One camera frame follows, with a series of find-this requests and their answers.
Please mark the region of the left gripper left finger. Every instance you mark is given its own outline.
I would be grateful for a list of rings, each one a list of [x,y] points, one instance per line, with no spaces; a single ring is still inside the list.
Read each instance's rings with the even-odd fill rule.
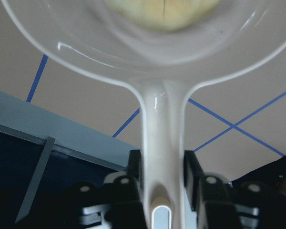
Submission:
[[[63,192],[62,228],[147,228],[140,198],[142,182],[141,152],[132,150],[126,169],[108,174],[101,187],[81,182]]]

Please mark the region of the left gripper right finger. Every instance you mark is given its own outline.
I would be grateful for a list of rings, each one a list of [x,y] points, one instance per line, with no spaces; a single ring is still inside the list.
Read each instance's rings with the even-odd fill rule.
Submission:
[[[218,174],[204,172],[194,151],[184,152],[184,187],[198,229],[265,229],[261,188],[237,190]]]

